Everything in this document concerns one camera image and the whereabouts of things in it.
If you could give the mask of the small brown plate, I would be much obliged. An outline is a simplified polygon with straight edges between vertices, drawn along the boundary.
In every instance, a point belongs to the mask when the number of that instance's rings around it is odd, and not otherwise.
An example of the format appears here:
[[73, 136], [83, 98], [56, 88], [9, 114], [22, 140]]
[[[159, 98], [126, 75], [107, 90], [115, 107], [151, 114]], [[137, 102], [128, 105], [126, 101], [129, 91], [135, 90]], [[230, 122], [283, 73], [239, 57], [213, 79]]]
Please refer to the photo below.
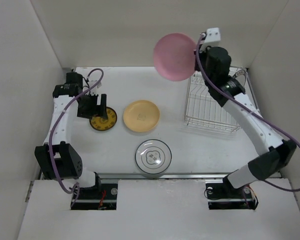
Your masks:
[[111, 107], [107, 107], [106, 113], [107, 113], [107, 119], [99, 116], [94, 116], [92, 119], [89, 120], [90, 126], [94, 130], [103, 132], [103, 131], [110, 130], [115, 126], [118, 120], [116, 111]]

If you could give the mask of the pink rimmed plate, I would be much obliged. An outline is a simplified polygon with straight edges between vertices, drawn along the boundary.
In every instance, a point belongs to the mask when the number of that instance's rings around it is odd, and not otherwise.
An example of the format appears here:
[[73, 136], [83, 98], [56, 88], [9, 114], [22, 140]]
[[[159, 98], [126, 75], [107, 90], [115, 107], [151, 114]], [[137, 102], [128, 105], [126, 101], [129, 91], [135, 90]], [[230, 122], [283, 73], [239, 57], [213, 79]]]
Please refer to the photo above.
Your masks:
[[170, 33], [162, 37], [153, 50], [154, 68], [160, 76], [180, 82], [195, 72], [196, 43], [183, 33]]

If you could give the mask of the green rimmed white plate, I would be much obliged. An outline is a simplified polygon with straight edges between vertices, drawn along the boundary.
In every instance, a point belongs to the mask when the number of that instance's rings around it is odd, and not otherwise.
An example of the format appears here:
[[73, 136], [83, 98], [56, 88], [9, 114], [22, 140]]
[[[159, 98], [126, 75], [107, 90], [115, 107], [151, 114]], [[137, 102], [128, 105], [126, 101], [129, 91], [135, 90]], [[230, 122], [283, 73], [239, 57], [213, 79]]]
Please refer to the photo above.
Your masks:
[[245, 69], [239, 69], [234, 73], [232, 77], [236, 79], [244, 87], [248, 80], [248, 72]]

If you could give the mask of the wire dish rack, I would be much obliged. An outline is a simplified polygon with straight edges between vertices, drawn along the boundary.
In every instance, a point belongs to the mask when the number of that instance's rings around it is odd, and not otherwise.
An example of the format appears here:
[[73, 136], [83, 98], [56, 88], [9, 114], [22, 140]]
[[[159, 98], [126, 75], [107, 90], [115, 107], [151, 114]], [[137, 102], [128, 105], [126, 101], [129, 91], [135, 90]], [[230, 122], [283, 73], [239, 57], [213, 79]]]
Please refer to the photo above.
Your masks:
[[189, 127], [225, 133], [240, 129], [237, 121], [210, 96], [199, 71], [188, 80], [184, 122]]

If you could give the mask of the yellow wooden plate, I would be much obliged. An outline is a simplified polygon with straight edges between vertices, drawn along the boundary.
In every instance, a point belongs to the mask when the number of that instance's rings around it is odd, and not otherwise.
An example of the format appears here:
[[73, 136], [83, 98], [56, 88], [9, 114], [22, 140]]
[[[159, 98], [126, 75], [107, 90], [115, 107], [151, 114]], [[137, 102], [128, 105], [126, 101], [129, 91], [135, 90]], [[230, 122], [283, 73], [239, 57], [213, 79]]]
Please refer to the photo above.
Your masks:
[[137, 100], [130, 103], [123, 112], [125, 126], [136, 133], [145, 133], [154, 129], [160, 120], [160, 110], [149, 100]]

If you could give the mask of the white patterned plate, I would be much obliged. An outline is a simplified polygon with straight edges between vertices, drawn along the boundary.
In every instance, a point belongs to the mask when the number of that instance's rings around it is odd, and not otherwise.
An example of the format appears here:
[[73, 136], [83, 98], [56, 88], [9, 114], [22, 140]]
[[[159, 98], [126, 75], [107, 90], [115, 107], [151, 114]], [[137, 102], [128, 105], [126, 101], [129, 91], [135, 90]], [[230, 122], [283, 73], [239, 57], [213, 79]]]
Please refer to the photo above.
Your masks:
[[159, 139], [142, 142], [135, 151], [135, 163], [145, 174], [160, 175], [165, 172], [173, 159], [169, 146]]

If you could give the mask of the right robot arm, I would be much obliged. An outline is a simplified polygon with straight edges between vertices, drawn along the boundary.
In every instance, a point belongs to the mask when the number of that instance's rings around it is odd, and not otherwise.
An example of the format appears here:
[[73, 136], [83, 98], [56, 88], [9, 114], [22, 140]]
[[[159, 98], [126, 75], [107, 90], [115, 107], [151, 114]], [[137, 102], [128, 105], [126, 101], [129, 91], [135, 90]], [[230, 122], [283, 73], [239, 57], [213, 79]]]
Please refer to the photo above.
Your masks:
[[208, 46], [201, 51], [197, 46], [194, 54], [195, 68], [201, 72], [210, 96], [237, 121], [258, 154], [246, 165], [223, 178], [222, 193], [230, 198], [249, 184], [266, 181], [286, 167], [297, 144], [291, 137], [285, 140], [278, 133], [279, 129], [261, 116], [244, 87], [230, 76], [231, 57], [227, 50]]

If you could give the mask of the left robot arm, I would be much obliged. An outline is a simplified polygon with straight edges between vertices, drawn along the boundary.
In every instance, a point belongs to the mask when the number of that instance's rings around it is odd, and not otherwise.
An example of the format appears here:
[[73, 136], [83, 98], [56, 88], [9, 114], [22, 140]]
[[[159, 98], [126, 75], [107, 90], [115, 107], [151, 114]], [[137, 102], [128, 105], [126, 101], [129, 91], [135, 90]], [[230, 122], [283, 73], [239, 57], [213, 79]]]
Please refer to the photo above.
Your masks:
[[71, 137], [76, 118], [108, 118], [107, 96], [90, 93], [101, 86], [101, 79], [84, 88], [86, 80], [87, 77], [71, 71], [66, 74], [65, 83], [55, 86], [49, 131], [43, 144], [35, 147], [34, 155], [45, 179], [57, 181], [68, 194], [84, 188], [94, 199], [102, 192], [99, 176], [83, 166], [82, 158], [71, 145]]

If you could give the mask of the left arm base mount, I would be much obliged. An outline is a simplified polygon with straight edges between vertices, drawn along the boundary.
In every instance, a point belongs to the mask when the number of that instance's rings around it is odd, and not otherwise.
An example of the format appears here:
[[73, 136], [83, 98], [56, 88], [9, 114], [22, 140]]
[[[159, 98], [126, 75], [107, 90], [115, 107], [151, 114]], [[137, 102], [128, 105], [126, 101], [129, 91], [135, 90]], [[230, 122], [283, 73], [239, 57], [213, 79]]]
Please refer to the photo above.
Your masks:
[[78, 198], [74, 194], [70, 203], [71, 210], [112, 211], [117, 209], [118, 184], [102, 183], [101, 187], [81, 188]]

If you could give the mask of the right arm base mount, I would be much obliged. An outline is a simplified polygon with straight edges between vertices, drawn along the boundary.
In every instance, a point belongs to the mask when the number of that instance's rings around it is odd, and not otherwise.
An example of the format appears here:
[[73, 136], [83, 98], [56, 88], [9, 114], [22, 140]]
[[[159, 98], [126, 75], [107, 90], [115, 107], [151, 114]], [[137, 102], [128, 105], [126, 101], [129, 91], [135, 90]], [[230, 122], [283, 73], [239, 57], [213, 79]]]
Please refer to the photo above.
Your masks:
[[209, 210], [253, 210], [259, 205], [258, 197], [249, 185], [228, 190], [222, 182], [206, 182], [204, 196]]

